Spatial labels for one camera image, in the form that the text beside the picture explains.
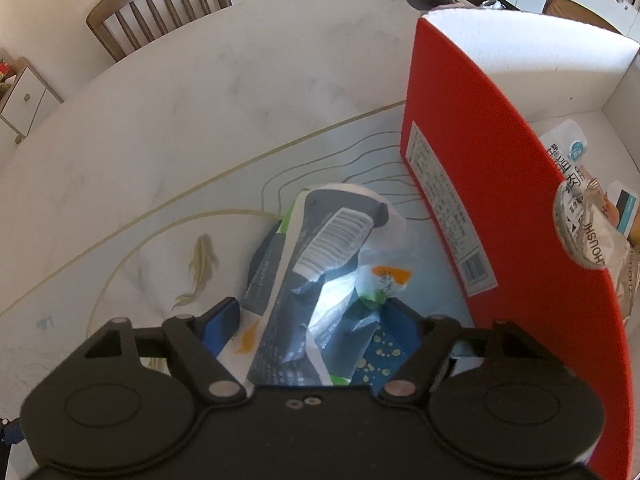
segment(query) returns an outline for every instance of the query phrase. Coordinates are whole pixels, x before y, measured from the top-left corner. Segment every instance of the drawer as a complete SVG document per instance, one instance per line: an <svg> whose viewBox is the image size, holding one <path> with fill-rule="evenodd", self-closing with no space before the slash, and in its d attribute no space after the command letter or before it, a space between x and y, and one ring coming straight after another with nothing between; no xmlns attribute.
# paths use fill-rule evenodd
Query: drawer
<svg viewBox="0 0 640 480"><path fill-rule="evenodd" d="M46 90L40 101L36 116L33 118L33 123L31 123L29 133L34 132L59 106L60 101L58 101L49 90Z"/></svg>
<svg viewBox="0 0 640 480"><path fill-rule="evenodd" d="M45 90L43 83L27 68L4 105L2 116L25 137Z"/></svg>

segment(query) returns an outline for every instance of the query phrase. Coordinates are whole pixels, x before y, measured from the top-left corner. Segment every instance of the cardboard box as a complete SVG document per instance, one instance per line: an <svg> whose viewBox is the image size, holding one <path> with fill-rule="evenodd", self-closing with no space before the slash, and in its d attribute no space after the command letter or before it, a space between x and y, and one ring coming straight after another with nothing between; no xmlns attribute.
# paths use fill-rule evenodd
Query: cardboard box
<svg viewBox="0 0 640 480"><path fill-rule="evenodd" d="M625 480L632 458L625 327L608 273L581 267L558 239L563 179L536 134L574 119L588 171L605 189L620 180L640 191L637 55L629 38L561 18L436 10L418 20L402 126L402 156L476 325L513 319L603 401L590 466L606 480Z"/></svg>

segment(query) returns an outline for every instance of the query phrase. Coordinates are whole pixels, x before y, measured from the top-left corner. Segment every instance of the yellow line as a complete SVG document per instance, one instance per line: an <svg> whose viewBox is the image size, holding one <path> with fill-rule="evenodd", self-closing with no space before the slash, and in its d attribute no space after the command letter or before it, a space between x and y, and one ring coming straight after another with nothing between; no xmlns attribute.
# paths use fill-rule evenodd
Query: yellow line
<svg viewBox="0 0 640 480"><path fill-rule="evenodd" d="M207 211L204 213L198 213L196 215L187 216L185 218L181 218L172 222L169 225L165 225L163 228L158 229L155 233L150 234L144 240L142 240L138 245L136 245L132 250L127 253L127 255L120 261L120 263L113 269L113 272L108 277L107 282L104 284L102 289L100 290L100 294L98 295L98 299L95 300L94 307L91 309L91 313L89 314L89 319L86 323L86 330L84 332L84 337L89 337L89 327L91 326L92 321L94 320L95 311L98 308L98 304L100 300L104 296L104 293L107 291L108 286L111 284L111 281L115 278L116 273L122 268L122 266L127 263L127 260L133 256L144 244L151 241L153 238L161 235L165 231L177 227L180 224L187 223L191 220L195 220L197 218L204 218L207 216L220 216L220 215L254 215L254 216L264 216L267 218L273 218L274 220L278 220L280 217L274 213L265 213L264 211L256 211L254 209L219 209L215 211Z"/></svg>
<svg viewBox="0 0 640 480"><path fill-rule="evenodd" d="M264 158L266 158L266 157L268 157L270 155L273 155L274 153L280 152L282 150L286 150L287 148L290 148L291 146L295 146L296 144L299 144L300 142L304 142L305 140L309 140L309 139L311 139L313 137L316 137L318 135L324 134L324 133L326 133L326 132L328 132L330 130L335 130L336 128L340 128L341 126L344 126L345 124L350 124L350 123L353 123L353 122L355 122L357 120L364 119L366 117L372 116L373 114L377 114L379 112L384 112L385 110L390 110L391 108L395 108L395 107L397 107L399 105L404 104L405 102L406 102L405 100L402 100L402 101L398 101L397 103L393 103L391 105L383 106L382 108L376 108L375 110L372 110L370 112L366 112L365 114L361 114L359 116L352 117L351 119L346 119L344 121L341 121L340 123L332 124L331 126L328 126L326 128L322 128L321 130L318 130L316 132L308 134L308 135L306 135L304 137L300 137L297 140L292 140L291 142L288 142L287 144L283 144L282 146L279 146L278 148L274 148L270 152L263 153L262 155L256 156L255 158L252 158L251 160L243 162L242 164L239 164L238 166L236 166L234 168L231 168L230 170L227 170L224 173L220 173L219 175L213 176L209 180L206 180L202 184L198 184L197 186L192 187L191 189L185 191L184 193L180 193L180 195L177 195L177 196L173 197L172 199L168 200L167 202L164 202L163 204L159 205L158 207L153 208L152 210L144 213L143 215L133 219L128 224L123 225L123 227L118 229L116 232L113 232L112 234L110 234L106 238L103 238L99 242L96 242L94 245L89 247L87 250L84 250L83 252L78 254L78 256L76 256L75 258L72 258L71 260L69 260L66 264L64 264L62 267L60 267L54 273L50 274L49 276L47 276L46 278L41 280L39 283L37 283L36 285L31 287L27 292L25 292L23 295L21 295L20 298L18 298L12 304L10 304L5 310L0 312L0 317L4 316L4 314L9 312L11 309L15 308L16 305L18 305L24 298L26 298L34 290L36 290L40 286L44 285L44 283L47 283L51 278L57 276L60 272L65 270L71 264L74 264L76 261L78 261L83 256L86 256L88 253L90 253L94 249L100 247L101 245L107 243L109 240L111 240L112 238L116 237L121 232L125 231L126 229L129 229L133 225L135 225L138 222L144 220L145 218L148 218L149 216L153 215L154 213L157 213L158 211L160 211L161 209L164 209L165 207L171 205L172 203L177 202L181 198L184 198L185 196L190 195L190 194L196 192L197 190L202 189L205 186L208 186L212 182L220 180L221 178L225 178L226 176L229 176L231 173L234 173L235 171L242 170L242 168L247 167L249 164L253 164L254 162L258 162L259 160L262 160L262 159L264 159Z"/></svg>

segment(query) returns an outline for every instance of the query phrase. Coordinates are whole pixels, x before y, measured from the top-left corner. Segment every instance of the barcode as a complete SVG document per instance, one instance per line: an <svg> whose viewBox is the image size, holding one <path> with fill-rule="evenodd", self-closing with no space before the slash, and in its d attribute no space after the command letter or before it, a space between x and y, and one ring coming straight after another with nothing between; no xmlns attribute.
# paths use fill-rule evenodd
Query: barcode
<svg viewBox="0 0 640 480"><path fill-rule="evenodd" d="M483 278L486 278L486 268L482 261L482 254L476 253L469 259L461 263L462 271L465 273L466 281L468 283L474 283Z"/></svg>
<svg viewBox="0 0 640 480"><path fill-rule="evenodd" d="M315 282L328 270L338 269L358 252L373 228L373 219L343 207L305 248L293 272Z"/></svg>

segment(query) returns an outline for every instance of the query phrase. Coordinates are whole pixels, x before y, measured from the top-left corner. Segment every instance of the snack bag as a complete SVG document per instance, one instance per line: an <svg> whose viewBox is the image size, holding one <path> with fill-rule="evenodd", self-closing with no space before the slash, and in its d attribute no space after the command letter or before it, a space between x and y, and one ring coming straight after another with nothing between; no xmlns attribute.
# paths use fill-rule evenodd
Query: snack bag
<svg viewBox="0 0 640 480"><path fill-rule="evenodd" d="M414 240L393 206L353 184L305 189L264 247L218 359L239 381L348 384L412 275Z"/></svg>

